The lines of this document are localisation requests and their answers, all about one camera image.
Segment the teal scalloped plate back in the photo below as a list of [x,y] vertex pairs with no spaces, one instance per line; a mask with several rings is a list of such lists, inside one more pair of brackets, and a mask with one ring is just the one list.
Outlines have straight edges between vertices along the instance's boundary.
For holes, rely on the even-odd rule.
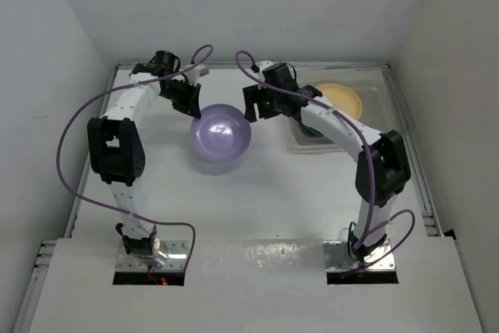
[[301,129],[302,135],[305,138],[310,138],[310,139],[323,139],[324,135],[323,133],[315,130],[314,128],[311,128],[309,126],[305,126],[304,124],[300,123],[299,128]]

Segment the purple plate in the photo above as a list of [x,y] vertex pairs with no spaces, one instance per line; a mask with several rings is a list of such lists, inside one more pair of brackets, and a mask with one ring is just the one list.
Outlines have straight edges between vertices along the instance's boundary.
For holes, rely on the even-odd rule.
[[248,149],[252,137],[250,122],[234,106],[208,105],[190,126],[191,143],[203,159],[215,163],[232,162]]

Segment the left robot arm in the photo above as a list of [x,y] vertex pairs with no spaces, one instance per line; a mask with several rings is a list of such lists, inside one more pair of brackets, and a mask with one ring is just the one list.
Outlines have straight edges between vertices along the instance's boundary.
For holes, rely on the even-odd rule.
[[128,254],[141,260],[162,256],[157,226],[146,220],[141,176],[146,154],[139,124],[153,102],[162,97],[182,114],[200,117],[199,78],[209,73],[202,62],[182,66],[169,51],[157,51],[146,63],[135,65],[116,102],[87,123],[90,166],[109,188],[121,221],[116,229]]

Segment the orange plate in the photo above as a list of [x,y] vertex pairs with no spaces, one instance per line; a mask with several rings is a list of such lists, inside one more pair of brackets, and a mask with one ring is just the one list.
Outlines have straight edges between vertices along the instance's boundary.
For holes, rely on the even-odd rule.
[[359,96],[353,90],[336,83],[323,83],[318,85],[317,89],[335,107],[339,108],[350,117],[357,120],[361,118],[363,104]]

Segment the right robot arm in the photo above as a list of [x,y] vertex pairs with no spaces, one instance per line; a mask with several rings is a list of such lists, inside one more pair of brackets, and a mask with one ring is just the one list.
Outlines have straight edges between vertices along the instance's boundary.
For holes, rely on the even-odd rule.
[[244,74],[255,83],[243,90],[249,122],[284,115],[321,133],[356,163],[361,207],[348,242],[352,257],[363,262],[385,241],[391,207],[411,178],[402,136],[362,124],[314,86],[300,87],[283,62],[254,63]]

